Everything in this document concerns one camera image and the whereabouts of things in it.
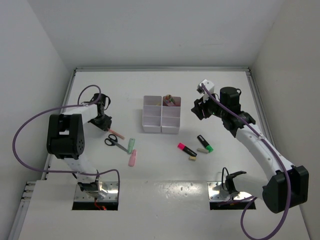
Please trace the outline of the orange highlighter pen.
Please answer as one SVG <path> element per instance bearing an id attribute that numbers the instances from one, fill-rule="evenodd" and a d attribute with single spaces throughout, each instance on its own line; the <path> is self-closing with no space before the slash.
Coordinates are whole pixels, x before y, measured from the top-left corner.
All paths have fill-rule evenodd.
<path id="1" fill-rule="evenodd" d="M 109 132 L 110 134 L 115 135 L 116 137 L 118 137 L 118 138 L 120 138 L 120 139 L 122 139 L 122 140 L 125 140 L 125 139 L 126 139 L 123 135 L 119 134 L 118 132 L 116 132 L 116 131 L 114 131 L 114 130 L 112 130 L 112 129 L 108 129 L 108 132 Z"/>

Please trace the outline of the clear bottle of coloured pins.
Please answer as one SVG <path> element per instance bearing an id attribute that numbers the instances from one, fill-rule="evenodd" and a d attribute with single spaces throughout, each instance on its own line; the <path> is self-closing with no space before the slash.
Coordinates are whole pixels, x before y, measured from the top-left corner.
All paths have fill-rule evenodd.
<path id="1" fill-rule="evenodd" d="M 167 94 L 163 97 L 163 102 L 168 107 L 175 107 L 176 106 L 174 97 L 170 94 Z"/>

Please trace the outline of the pink black highlighter marker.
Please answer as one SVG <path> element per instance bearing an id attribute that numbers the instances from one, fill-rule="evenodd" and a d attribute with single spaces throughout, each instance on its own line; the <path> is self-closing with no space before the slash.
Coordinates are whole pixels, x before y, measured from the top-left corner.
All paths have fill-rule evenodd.
<path id="1" fill-rule="evenodd" d="M 196 157 L 197 156 L 197 154 L 193 151 L 193 150 L 191 150 L 190 148 L 188 148 L 186 145 L 184 145 L 183 143 L 179 143 L 178 145 L 177 145 L 177 147 L 180 149 L 180 150 L 182 150 L 183 152 L 185 152 L 185 153 L 187 153 L 189 156 L 191 156 L 191 157 Z"/>

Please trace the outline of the green black highlighter marker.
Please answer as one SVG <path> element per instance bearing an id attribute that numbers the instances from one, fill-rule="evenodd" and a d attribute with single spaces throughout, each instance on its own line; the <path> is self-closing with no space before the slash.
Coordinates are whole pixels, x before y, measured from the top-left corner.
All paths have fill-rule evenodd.
<path id="1" fill-rule="evenodd" d="M 208 150 L 209 153 L 213 152 L 214 149 L 212 148 L 212 146 L 205 140 L 205 138 L 202 135 L 198 135 L 197 139 L 199 140 L 199 142 L 201 143 L 201 145 Z"/>

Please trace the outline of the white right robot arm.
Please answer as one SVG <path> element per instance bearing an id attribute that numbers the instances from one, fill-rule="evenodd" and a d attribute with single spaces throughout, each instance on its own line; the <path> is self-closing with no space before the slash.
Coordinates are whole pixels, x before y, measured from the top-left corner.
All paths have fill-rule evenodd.
<path id="1" fill-rule="evenodd" d="M 216 116 L 231 135 L 242 143 L 258 162 L 266 175 L 265 181 L 250 177 L 240 170 L 226 176 L 224 185 L 230 194 L 247 192 L 262 199 L 267 208 L 277 214 L 303 204 L 308 200 L 309 172 L 304 166 L 295 166 L 270 144 L 256 125 L 254 118 L 241 109 L 241 90 L 224 87 L 219 99 L 214 89 L 201 83 L 197 91 L 203 94 L 200 111 L 203 118 Z"/>

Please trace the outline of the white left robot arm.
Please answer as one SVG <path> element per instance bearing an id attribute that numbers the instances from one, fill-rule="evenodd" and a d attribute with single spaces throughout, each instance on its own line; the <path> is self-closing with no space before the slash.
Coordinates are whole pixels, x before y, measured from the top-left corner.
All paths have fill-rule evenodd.
<path id="1" fill-rule="evenodd" d="M 108 132 L 112 117 L 105 114 L 111 100 L 103 93 L 95 93 L 73 110 L 49 117 L 46 148 L 49 154 L 62 160 L 76 178 L 80 190 L 89 196 L 100 198 L 107 192 L 100 180 L 99 171 L 84 154 L 84 124 L 89 123 Z"/>

